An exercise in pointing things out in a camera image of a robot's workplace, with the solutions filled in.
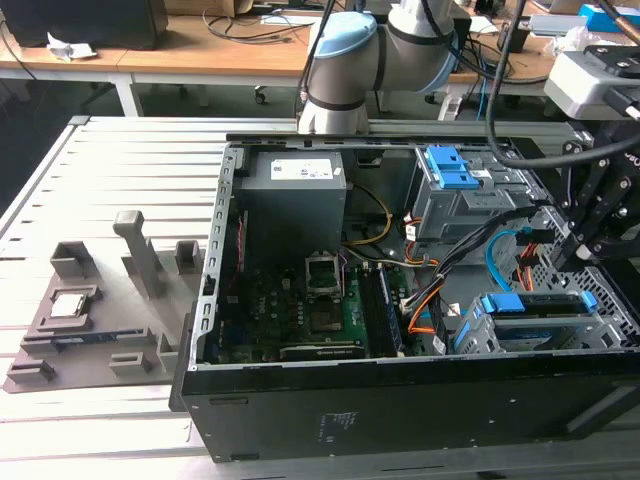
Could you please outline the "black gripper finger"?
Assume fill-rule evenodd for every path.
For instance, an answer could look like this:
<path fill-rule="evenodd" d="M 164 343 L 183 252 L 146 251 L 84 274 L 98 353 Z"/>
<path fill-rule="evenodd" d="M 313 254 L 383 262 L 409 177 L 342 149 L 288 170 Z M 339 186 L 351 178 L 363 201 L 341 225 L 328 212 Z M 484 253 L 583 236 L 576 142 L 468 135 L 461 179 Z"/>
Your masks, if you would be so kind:
<path fill-rule="evenodd" d="M 574 208 L 576 256 L 584 261 L 639 256 L 639 178 L 588 180 Z"/>
<path fill-rule="evenodd" d="M 611 157 L 563 167 L 561 173 L 565 237 L 554 248 L 552 261 L 559 271 L 577 271 L 596 253 L 605 222 L 618 203 L 618 180 Z"/>

